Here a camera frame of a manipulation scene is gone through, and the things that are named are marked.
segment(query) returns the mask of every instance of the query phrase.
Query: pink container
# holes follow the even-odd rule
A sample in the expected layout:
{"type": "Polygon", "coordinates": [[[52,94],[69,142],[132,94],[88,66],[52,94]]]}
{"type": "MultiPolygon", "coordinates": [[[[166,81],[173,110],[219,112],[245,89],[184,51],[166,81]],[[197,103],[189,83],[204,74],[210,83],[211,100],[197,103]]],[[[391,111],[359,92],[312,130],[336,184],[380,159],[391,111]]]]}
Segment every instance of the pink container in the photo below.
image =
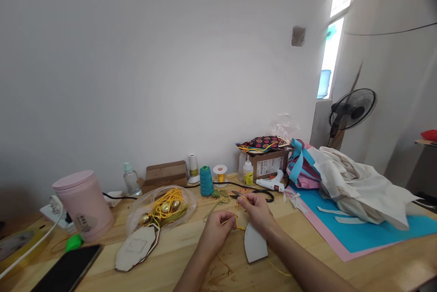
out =
{"type": "Polygon", "coordinates": [[[114,226],[114,217],[94,171],[64,177],[53,188],[86,243],[97,241],[114,226]]]}

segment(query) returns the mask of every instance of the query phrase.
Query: window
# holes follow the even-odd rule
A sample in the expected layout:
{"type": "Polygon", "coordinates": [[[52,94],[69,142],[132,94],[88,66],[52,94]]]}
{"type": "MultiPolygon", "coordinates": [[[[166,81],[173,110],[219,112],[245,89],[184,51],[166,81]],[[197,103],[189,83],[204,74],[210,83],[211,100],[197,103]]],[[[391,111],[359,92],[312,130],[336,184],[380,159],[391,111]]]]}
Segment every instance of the window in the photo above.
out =
{"type": "Polygon", "coordinates": [[[351,0],[332,0],[330,24],[326,33],[325,53],[323,55],[317,99],[330,97],[343,21],[350,5],[351,0]]]}

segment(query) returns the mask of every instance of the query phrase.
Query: gold bead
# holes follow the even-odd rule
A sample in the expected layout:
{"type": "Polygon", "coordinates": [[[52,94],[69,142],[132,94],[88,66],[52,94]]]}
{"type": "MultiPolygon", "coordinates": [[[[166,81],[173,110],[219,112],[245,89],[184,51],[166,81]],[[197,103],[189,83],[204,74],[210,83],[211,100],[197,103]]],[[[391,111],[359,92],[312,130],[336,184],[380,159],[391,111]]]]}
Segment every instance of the gold bead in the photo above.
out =
{"type": "Polygon", "coordinates": [[[168,213],[170,211],[170,202],[165,202],[162,206],[161,206],[161,211],[163,213],[168,213]]]}
{"type": "Polygon", "coordinates": [[[176,211],[177,209],[179,209],[180,205],[181,205],[180,201],[178,201],[178,200],[173,201],[173,203],[172,203],[172,210],[176,211]]]}
{"type": "Polygon", "coordinates": [[[146,226],[150,222],[149,214],[143,214],[140,219],[140,225],[146,226]]]}

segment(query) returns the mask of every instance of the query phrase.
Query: white thread spool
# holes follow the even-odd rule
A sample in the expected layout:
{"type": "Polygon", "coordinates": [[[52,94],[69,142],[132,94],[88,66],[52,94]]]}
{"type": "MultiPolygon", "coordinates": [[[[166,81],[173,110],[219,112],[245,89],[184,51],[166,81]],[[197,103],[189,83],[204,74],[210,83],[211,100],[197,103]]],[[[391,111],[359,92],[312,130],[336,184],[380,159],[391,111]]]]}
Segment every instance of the white thread spool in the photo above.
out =
{"type": "Polygon", "coordinates": [[[197,159],[194,154],[190,154],[188,156],[188,163],[190,165],[190,175],[191,177],[188,179],[189,184],[195,184],[200,181],[199,170],[197,168],[197,159]]]}
{"type": "Polygon", "coordinates": [[[217,178],[214,180],[215,183],[224,183],[224,184],[216,184],[218,187],[225,187],[227,185],[228,179],[224,176],[226,171],[228,170],[228,167],[226,167],[224,164],[218,164],[213,168],[213,172],[217,175],[217,178]],[[223,175],[224,180],[221,180],[219,182],[219,175],[223,175]]]}

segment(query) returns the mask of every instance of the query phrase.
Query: cardboard box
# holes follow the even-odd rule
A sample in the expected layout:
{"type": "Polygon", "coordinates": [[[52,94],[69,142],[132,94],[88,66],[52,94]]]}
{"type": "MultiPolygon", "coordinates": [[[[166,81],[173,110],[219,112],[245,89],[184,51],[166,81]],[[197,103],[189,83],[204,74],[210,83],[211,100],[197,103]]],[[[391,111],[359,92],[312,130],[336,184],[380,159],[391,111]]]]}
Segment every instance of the cardboard box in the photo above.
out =
{"type": "Polygon", "coordinates": [[[257,179],[270,177],[275,174],[278,169],[287,170],[288,159],[291,156],[292,149],[284,151],[270,152],[267,154],[250,154],[250,160],[254,167],[254,183],[257,179]]]}
{"type": "Polygon", "coordinates": [[[146,180],[139,179],[138,185],[143,194],[162,186],[187,186],[187,165],[185,161],[176,161],[148,166],[146,180]]]}

